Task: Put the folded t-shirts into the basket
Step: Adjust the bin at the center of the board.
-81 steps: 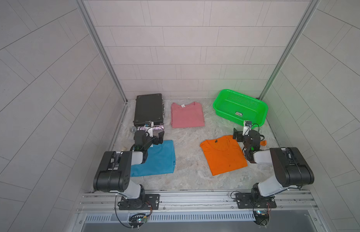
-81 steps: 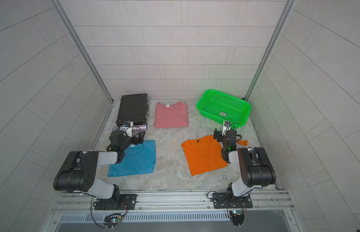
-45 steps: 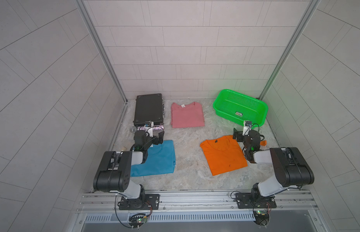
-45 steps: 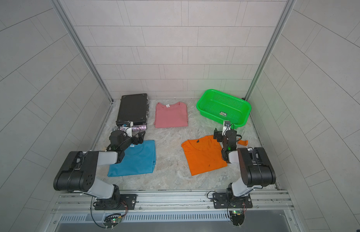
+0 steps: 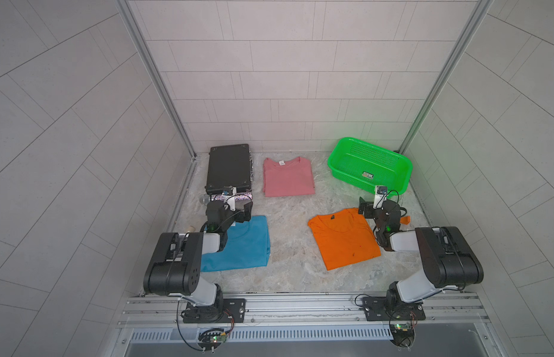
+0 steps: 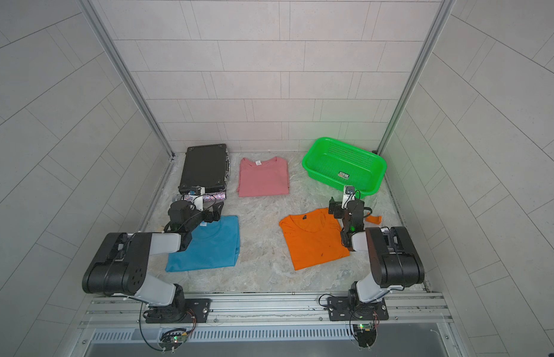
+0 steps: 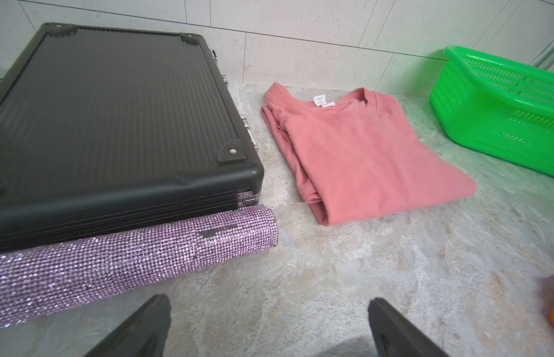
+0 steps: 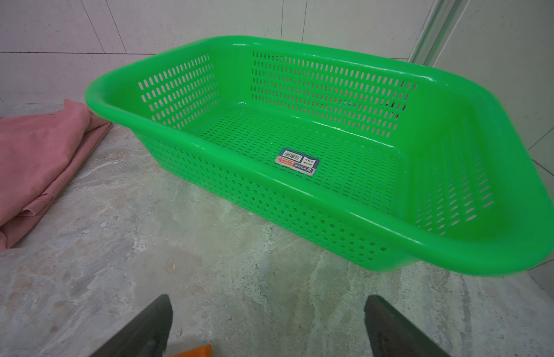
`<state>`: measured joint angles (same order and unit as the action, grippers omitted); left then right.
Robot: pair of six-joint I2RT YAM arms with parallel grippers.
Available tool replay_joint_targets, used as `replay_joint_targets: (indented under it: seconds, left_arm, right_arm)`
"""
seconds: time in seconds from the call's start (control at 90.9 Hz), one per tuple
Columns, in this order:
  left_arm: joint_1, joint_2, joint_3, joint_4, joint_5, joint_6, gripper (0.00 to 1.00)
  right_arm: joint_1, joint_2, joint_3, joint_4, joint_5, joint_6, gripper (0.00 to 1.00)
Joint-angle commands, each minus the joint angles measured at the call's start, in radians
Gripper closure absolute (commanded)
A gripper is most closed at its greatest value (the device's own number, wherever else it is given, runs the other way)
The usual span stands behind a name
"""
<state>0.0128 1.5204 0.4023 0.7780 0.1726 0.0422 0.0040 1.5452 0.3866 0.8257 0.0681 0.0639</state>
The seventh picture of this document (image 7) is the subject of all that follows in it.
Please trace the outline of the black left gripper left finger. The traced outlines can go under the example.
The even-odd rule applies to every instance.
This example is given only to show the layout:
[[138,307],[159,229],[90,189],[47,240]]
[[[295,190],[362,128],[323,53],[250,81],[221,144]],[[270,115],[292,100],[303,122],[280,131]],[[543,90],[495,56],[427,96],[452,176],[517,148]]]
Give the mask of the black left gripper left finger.
[[155,295],[86,356],[163,356],[170,327],[171,302],[166,294]]

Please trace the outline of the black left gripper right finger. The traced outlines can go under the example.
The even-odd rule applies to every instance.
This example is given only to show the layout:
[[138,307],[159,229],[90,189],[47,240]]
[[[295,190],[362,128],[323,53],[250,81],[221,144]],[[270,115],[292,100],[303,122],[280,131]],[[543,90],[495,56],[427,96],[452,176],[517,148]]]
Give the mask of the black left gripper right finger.
[[386,299],[371,300],[368,313],[377,356],[449,356]]

